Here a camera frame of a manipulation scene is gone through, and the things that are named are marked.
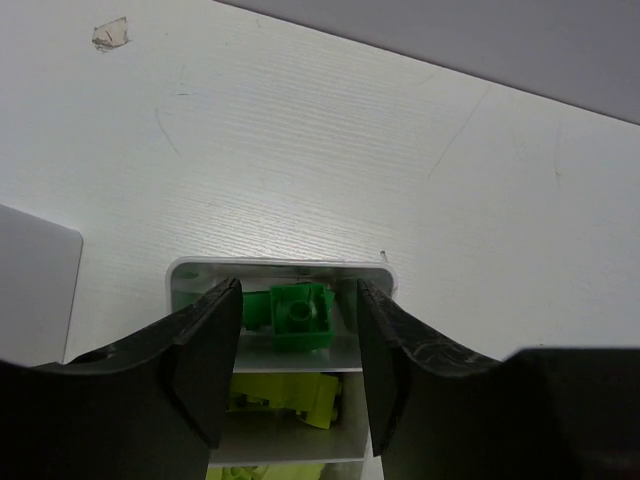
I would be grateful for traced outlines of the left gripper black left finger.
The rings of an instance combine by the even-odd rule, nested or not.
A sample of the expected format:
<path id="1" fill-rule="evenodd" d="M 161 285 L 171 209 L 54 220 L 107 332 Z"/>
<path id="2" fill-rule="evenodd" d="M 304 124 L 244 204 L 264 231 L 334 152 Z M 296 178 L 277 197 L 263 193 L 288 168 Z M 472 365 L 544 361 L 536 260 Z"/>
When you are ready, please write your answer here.
<path id="1" fill-rule="evenodd" d="M 70 363 L 1 365 L 5 479 L 202 479 L 219 446 L 243 311 L 229 278 Z"/>

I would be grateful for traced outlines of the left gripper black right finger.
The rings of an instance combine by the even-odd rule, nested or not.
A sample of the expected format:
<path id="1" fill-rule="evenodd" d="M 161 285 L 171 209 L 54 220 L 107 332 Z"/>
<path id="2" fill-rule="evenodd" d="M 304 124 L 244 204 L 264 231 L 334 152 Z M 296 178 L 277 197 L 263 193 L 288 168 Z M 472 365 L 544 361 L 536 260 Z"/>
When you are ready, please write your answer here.
<path id="1" fill-rule="evenodd" d="M 359 281 L 372 449 L 388 479 L 635 479 L 639 352 L 526 348 L 498 361 Z"/>

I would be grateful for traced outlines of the dark green lego brick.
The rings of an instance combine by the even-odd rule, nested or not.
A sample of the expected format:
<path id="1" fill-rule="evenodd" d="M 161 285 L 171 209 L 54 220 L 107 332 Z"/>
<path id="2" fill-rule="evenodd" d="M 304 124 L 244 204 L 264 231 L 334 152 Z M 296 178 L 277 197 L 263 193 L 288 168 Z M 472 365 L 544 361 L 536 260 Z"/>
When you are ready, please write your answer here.
<path id="1" fill-rule="evenodd" d="M 242 326 L 248 331 L 257 331 L 271 325 L 271 295 L 269 291 L 254 291 L 243 294 Z"/>

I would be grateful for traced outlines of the lime 2x3 lego brick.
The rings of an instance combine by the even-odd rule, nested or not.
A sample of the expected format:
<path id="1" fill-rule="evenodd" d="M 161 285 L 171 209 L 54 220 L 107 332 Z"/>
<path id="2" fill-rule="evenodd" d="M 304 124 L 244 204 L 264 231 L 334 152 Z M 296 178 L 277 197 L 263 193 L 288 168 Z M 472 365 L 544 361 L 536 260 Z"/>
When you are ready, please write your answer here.
<path id="1" fill-rule="evenodd" d="M 329 429 L 339 416 L 343 382 L 325 373 L 234 374 L 228 412 L 293 412 L 303 423 Z"/>

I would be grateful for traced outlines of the pale green lego piece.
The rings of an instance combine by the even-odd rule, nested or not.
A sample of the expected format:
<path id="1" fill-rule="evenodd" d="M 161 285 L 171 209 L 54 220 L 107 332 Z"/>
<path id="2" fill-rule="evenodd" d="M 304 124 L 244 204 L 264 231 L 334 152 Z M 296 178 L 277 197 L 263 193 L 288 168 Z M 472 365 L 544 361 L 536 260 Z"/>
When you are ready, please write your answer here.
<path id="1" fill-rule="evenodd" d="M 318 480 L 324 464 L 209 467 L 206 480 Z"/>

